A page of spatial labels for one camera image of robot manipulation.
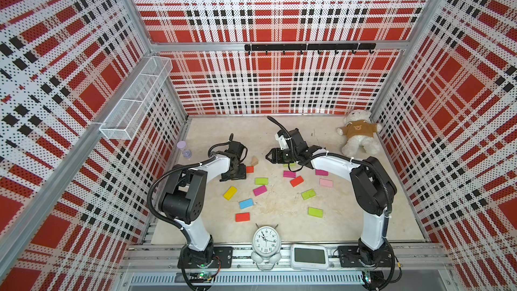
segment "display screen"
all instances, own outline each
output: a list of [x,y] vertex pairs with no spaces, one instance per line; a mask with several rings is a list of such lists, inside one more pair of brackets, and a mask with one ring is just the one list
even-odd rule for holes
[[294,261],[325,264],[325,251],[294,248]]

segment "plaid wall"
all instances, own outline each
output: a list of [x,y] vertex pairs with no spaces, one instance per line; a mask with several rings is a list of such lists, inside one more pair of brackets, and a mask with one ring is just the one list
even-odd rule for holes
[[[0,0],[0,9],[4,237],[143,52],[120,0]],[[95,146],[1,290],[109,289],[144,230],[147,184],[171,154],[171,108],[162,92],[136,139]]]
[[517,281],[517,0],[443,0],[377,120],[470,290]]
[[368,109],[397,50],[162,53],[188,114],[348,113]]
[[148,187],[179,129],[161,89],[135,139],[101,139],[0,290],[109,290],[127,245],[145,234]]
[[119,0],[0,0],[0,236],[142,56]]
[[152,41],[404,40],[427,0],[134,0]]

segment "white teddy bear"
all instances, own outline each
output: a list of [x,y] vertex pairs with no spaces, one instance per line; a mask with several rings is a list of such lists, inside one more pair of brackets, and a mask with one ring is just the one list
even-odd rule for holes
[[373,137],[373,133],[378,133],[383,128],[381,124],[371,124],[371,112],[356,109],[349,113],[343,120],[345,127],[338,128],[338,134],[345,136],[345,146],[341,152],[346,157],[354,157],[363,146],[367,154],[374,155],[381,151],[382,146]]

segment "clock face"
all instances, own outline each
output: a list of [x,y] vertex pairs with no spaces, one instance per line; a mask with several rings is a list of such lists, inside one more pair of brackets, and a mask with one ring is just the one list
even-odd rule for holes
[[269,226],[259,228],[253,236],[253,248],[260,255],[273,255],[281,246],[276,230]]

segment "green block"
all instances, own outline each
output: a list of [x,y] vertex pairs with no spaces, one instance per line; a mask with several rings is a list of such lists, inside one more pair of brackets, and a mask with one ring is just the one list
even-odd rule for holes
[[268,178],[255,178],[256,185],[267,185]]
[[309,207],[309,216],[323,218],[323,210]]
[[307,199],[309,199],[309,198],[312,198],[312,197],[314,197],[315,195],[316,195],[316,193],[314,192],[314,190],[313,190],[313,189],[311,189],[311,190],[307,190],[307,191],[305,191],[305,192],[302,192],[302,193],[301,193],[301,197],[302,197],[304,200],[307,200]]

